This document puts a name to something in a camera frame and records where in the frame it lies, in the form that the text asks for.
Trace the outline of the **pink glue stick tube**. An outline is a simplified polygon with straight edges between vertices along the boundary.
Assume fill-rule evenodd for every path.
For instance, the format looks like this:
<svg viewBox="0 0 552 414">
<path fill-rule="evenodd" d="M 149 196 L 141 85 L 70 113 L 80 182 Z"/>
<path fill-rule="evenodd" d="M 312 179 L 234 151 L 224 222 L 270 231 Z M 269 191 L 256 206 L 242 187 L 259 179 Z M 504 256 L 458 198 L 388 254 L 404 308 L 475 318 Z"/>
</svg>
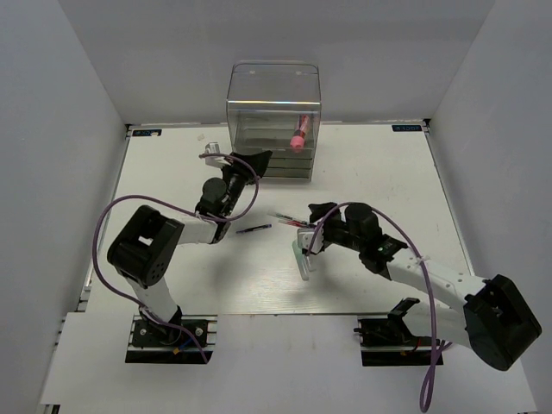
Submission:
<svg viewBox="0 0 552 414">
<path fill-rule="evenodd" d="M 290 140 L 290 147 L 295 152 L 300 152 L 304 148 L 306 136 L 311 128 L 311 118 L 309 115 L 300 115 L 293 137 Z"/>
</svg>

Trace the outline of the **clear organizer top lid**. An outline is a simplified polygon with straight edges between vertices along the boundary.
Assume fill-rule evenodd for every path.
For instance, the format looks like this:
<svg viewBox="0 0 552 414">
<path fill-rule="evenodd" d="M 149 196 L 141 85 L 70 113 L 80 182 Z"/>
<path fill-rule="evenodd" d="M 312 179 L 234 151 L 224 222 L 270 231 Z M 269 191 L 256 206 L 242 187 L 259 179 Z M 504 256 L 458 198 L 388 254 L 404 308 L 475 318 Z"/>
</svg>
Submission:
<svg viewBox="0 0 552 414">
<path fill-rule="evenodd" d="M 239 116 L 309 115 L 320 117 L 319 69 L 302 61 L 242 61 L 232 67 L 226 97 L 229 124 Z"/>
</svg>

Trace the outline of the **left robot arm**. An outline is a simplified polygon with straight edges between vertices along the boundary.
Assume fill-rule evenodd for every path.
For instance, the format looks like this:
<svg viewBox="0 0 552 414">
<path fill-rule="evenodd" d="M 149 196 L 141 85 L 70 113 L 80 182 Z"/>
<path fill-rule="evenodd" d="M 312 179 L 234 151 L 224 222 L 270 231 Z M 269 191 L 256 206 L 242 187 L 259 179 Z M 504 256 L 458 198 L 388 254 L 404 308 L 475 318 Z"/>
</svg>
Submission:
<svg viewBox="0 0 552 414">
<path fill-rule="evenodd" d="M 182 311 L 173 300 L 165 273 L 176 247 L 184 244 L 217 244 L 226 236 L 231 223 L 245 216 L 233 211 L 243 190 L 260 189 L 273 152 L 257 154 L 220 154 L 217 144 L 206 146 L 205 164 L 221 171 L 219 177 L 206 180 L 194 211 L 174 210 L 184 220 L 164 216 L 149 205 L 140 206 L 122 228 L 107 252 L 107 261 L 132 287 L 139 312 L 152 333 L 164 345 L 182 341 Z"/>
</svg>

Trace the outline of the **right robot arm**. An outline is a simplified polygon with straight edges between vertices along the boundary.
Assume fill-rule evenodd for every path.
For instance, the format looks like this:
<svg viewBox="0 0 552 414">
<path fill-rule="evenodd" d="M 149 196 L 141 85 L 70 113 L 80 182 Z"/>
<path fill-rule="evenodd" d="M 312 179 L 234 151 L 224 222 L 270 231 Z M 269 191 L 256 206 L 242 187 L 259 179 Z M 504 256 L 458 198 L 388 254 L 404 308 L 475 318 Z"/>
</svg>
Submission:
<svg viewBox="0 0 552 414">
<path fill-rule="evenodd" d="M 404 298 L 382 317 L 363 317 L 355 328 L 364 348 L 469 348 L 488 366 L 508 370 L 543 330 L 512 280 L 456 272 L 425 259 L 407 237 L 380 227 L 380 214 L 364 203 L 310 204 L 309 226 L 298 232 L 304 259 L 336 245 L 358 254 L 373 274 L 427 294 Z"/>
</svg>

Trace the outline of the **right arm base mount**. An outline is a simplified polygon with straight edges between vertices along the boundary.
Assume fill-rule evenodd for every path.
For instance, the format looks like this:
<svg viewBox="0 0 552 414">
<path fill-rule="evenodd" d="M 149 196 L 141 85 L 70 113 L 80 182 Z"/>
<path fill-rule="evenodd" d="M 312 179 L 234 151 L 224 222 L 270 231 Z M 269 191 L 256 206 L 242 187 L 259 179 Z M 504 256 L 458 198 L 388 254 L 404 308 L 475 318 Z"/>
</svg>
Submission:
<svg viewBox="0 0 552 414">
<path fill-rule="evenodd" d="M 402 299 L 386 314 L 358 317 L 354 334 L 361 347 L 364 367 L 428 367 L 430 334 L 414 336 L 405 323 L 417 298 Z"/>
</svg>

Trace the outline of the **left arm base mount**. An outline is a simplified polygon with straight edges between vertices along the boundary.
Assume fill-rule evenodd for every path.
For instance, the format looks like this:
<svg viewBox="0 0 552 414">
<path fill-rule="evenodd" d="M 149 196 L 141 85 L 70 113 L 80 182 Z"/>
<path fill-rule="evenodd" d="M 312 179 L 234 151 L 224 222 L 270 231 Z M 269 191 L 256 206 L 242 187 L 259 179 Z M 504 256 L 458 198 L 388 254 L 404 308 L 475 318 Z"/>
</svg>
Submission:
<svg viewBox="0 0 552 414">
<path fill-rule="evenodd" d="M 198 341 L 181 330 L 174 339 L 162 339 L 152 322 L 134 315 L 125 355 L 127 364 L 204 365 L 216 345 L 217 316 L 183 316 L 181 325 Z"/>
</svg>

